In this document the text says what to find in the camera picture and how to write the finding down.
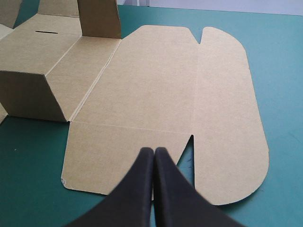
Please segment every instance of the box side wall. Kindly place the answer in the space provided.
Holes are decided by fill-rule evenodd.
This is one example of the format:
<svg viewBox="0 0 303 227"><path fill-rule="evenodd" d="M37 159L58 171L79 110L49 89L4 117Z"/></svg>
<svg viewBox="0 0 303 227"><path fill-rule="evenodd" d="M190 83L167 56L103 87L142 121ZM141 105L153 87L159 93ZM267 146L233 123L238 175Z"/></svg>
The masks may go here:
<svg viewBox="0 0 303 227"><path fill-rule="evenodd" d="M11 116L66 121L42 74L0 71L0 103Z"/></svg>

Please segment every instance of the corrugated cardboard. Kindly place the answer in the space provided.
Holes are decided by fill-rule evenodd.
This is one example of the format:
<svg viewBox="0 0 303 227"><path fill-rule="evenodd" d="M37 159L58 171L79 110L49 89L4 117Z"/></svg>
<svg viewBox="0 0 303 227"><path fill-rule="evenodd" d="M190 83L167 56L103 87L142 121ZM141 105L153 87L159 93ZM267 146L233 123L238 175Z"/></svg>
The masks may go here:
<svg viewBox="0 0 303 227"><path fill-rule="evenodd" d="M13 28L22 0L0 0L0 24Z"/></svg>
<svg viewBox="0 0 303 227"><path fill-rule="evenodd" d="M83 35L121 38L116 0L78 0L78 6Z"/></svg>
<svg viewBox="0 0 303 227"><path fill-rule="evenodd" d="M121 34L116 1L78 2L83 34L103 38L80 37L78 18L38 14L0 42L7 112L72 121L64 186L108 194L141 147L166 147L176 163L193 134L204 197L226 204L254 192L268 148L241 44L215 28L201 45L183 27L104 38Z"/></svg>
<svg viewBox="0 0 303 227"><path fill-rule="evenodd" d="M0 98L9 115L70 120L119 42L80 34L78 18L37 14L1 40Z"/></svg>
<svg viewBox="0 0 303 227"><path fill-rule="evenodd" d="M195 186L212 204L253 193L268 170L268 147L246 52L207 27L200 45L193 135Z"/></svg>
<svg viewBox="0 0 303 227"><path fill-rule="evenodd" d="M143 26L121 41L71 123L63 184L108 194L140 147L167 147L177 162L191 134L196 188L211 203L260 186L268 148L242 45L215 28L198 45L186 28Z"/></svg>

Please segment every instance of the green table surface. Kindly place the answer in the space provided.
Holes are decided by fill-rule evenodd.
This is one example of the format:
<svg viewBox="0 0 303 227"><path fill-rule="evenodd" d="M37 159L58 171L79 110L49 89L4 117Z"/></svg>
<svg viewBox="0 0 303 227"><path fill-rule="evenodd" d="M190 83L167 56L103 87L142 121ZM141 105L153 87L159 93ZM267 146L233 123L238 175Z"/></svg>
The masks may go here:
<svg viewBox="0 0 303 227"><path fill-rule="evenodd" d="M123 37L142 25L168 25L188 27L200 41L203 27L214 26L243 44L270 167L255 193L220 208L249 227L302 226L303 17L132 6L119 6L119 13ZM0 226L62 226L104 198L61 184L68 130L68 123L15 117L0 125ZM178 164L191 182L192 144Z"/></svg>

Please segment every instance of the black pointed tips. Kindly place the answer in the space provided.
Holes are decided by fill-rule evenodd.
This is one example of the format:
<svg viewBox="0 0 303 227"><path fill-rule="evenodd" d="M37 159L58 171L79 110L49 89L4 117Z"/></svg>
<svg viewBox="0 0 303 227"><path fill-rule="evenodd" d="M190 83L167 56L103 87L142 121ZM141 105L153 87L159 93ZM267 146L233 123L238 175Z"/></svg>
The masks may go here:
<svg viewBox="0 0 303 227"><path fill-rule="evenodd" d="M149 227L152 182L157 227L241 227L187 182L165 148L141 149L120 184L68 227Z"/></svg>
<svg viewBox="0 0 303 227"><path fill-rule="evenodd" d="M156 149L153 182L157 227L242 226L195 191L165 148Z"/></svg>
<svg viewBox="0 0 303 227"><path fill-rule="evenodd" d="M68 227L149 227L153 150L142 148L120 184Z"/></svg>

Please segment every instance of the box flap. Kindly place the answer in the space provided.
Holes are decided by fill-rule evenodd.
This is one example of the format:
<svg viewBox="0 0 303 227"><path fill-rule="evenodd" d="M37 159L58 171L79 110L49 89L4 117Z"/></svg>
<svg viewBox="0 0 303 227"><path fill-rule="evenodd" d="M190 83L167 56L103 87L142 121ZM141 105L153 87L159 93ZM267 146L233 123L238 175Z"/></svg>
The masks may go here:
<svg viewBox="0 0 303 227"><path fill-rule="evenodd" d="M190 134L72 122L64 158L66 188L109 194L127 173L142 144L181 156Z"/></svg>
<svg viewBox="0 0 303 227"><path fill-rule="evenodd" d="M40 0L39 14L78 17L77 0Z"/></svg>
<svg viewBox="0 0 303 227"><path fill-rule="evenodd" d="M13 28L22 0L1 0L0 24Z"/></svg>
<svg viewBox="0 0 303 227"><path fill-rule="evenodd" d="M116 0L78 0L78 7L83 35L121 38Z"/></svg>
<svg viewBox="0 0 303 227"><path fill-rule="evenodd" d="M268 170L268 147L245 49L231 35L203 30L193 119L195 186L212 204L253 193Z"/></svg>
<svg viewBox="0 0 303 227"><path fill-rule="evenodd" d="M45 76L0 71L0 102L9 115L66 121Z"/></svg>

